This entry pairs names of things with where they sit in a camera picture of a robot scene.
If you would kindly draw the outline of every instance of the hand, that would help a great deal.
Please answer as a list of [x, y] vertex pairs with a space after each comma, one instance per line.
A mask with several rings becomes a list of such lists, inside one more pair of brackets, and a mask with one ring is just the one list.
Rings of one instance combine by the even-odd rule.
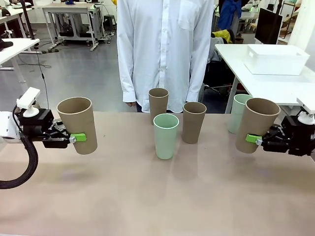
[[130, 107], [134, 107], [136, 105], [136, 102], [126, 102], [126, 104]]

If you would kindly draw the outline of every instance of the brown cup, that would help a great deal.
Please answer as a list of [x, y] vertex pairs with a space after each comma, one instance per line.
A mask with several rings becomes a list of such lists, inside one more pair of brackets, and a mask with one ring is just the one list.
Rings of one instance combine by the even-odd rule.
[[85, 133], [85, 142], [74, 143], [77, 153], [86, 155], [97, 149], [92, 101], [85, 97], [72, 97], [60, 102], [57, 111], [70, 134]]
[[207, 107], [200, 102], [188, 102], [184, 105], [184, 122], [182, 139], [185, 143], [198, 142], [201, 126]]
[[149, 101], [150, 101], [151, 124], [153, 125], [153, 120], [157, 115], [166, 113], [167, 102], [168, 102], [168, 91], [163, 88], [151, 89], [149, 91]]
[[264, 136], [280, 113], [280, 107], [262, 98], [249, 99], [244, 108], [240, 129], [236, 136], [236, 148], [244, 153], [253, 153], [258, 145], [246, 141], [248, 134]]

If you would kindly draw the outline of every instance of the black cable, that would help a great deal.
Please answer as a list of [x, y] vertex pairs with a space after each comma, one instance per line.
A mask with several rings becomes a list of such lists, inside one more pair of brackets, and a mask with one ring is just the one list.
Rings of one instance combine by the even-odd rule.
[[36, 55], [37, 55], [38, 66], [39, 66], [39, 69], [40, 69], [40, 72], [41, 72], [41, 77], [43, 78], [44, 85], [45, 85], [46, 98], [47, 98], [47, 107], [48, 107], [48, 109], [49, 109], [49, 100], [48, 100], [48, 93], [47, 93], [47, 86], [46, 86], [45, 76], [44, 76], [44, 74], [43, 74], [43, 71], [41, 70], [41, 66], [40, 66], [40, 62], [39, 62], [39, 56], [38, 56], [38, 53], [37, 53], [37, 49], [36, 49], [36, 48], [35, 48], [35, 51], [36, 51]]
[[[19, 64], [19, 65], [38, 65], [38, 64], [34, 64], [34, 63], [26, 63], [25, 61], [23, 61], [20, 57], [20, 55], [18, 55], [19, 59], [21, 62], [23, 62], [23, 64]], [[43, 65], [43, 64], [40, 64], [40, 66], [43, 66], [45, 68], [51, 68], [51, 65]]]
[[19, 126], [18, 122], [17, 122], [16, 119], [15, 119], [15, 110], [17, 109], [17, 107], [18, 107], [18, 106], [15, 105], [15, 107], [13, 108], [12, 117], [13, 117], [14, 123], [15, 123], [16, 126], [19, 128], [19, 131], [20, 131], [21, 133], [23, 133], [23, 130], [21, 129], [21, 127]]
[[0, 180], [0, 189], [10, 189], [10, 188], [15, 188], [20, 186], [21, 184], [25, 183], [26, 181], [28, 181], [32, 175], [35, 173], [36, 168], [38, 166], [38, 154], [36, 151], [36, 148], [33, 144], [33, 142], [31, 141], [30, 138], [28, 138], [27, 136], [25, 136], [23, 134], [23, 131], [21, 129], [21, 127], [18, 125], [16, 119], [15, 119], [15, 110], [16, 110], [17, 106], [15, 105], [13, 112], [12, 112], [12, 116], [13, 116], [13, 120], [15, 122], [15, 124], [17, 125], [17, 127], [20, 130], [20, 136], [21, 136], [21, 141], [26, 149], [26, 151], [29, 154], [29, 164], [27, 169], [24, 171], [24, 173], [13, 180]]

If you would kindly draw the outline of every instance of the white wall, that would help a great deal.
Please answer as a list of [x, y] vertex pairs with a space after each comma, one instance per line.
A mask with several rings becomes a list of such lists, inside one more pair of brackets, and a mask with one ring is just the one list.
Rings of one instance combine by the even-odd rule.
[[[52, 0], [33, 0], [35, 6], [44, 6], [52, 2]], [[117, 19], [116, 6], [111, 0], [103, 0], [104, 7], [101, 7], [103, 15], [107, 15], [107, 10], [110, 15], [114, 15]], [[35, 8], [33, 11], [28, 11], [29, 19], [31, 23], [45, 23], [43, 11], [41, 8]]]
[[315, 28], [313, 29], [311, 39], [306, 47], [305, 52], [311, 55], [310, 59], [306, 63], [306, 66], [309, 69], [315, 71]]
[[315, 28], [315, 1], [303, 0], [289, 44], [305, 50]]

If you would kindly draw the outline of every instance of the floor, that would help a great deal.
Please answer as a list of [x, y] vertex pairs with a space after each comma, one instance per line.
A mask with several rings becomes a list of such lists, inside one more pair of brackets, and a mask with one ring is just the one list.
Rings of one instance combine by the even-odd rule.
[[[45, 25], [33, 25], [37, 29], [36, 37], [40, 39], [39, 50], [47, 50], [49, 35]], [[119, 80], [116, 37], [110, 44], [99, 45], [90, 52], [86, 43], [58, 46], [59, 52], [39, 55], [47, 84], [49, 106], [56, 109], [63, 99], [73, 96], [88, 97], [93, 102], [95, 111], [136, 112], [122, 102], [122, 89]], [[38, 63], [36, 55], [20, 54], [25, 63]], [[25, 65], [21, 60], [22, 73], [29, 87], [41, 90], [38, 101], [42, 107], [47, 106], [45, 86], [38, 66]], [[16, 99], [22, 95], [14, 71], [0, 71], [0, 111], [12, 110]], [[226, 100], [216, 92], [207, 90], [204, 103], [208, 113], [224, 113]]]

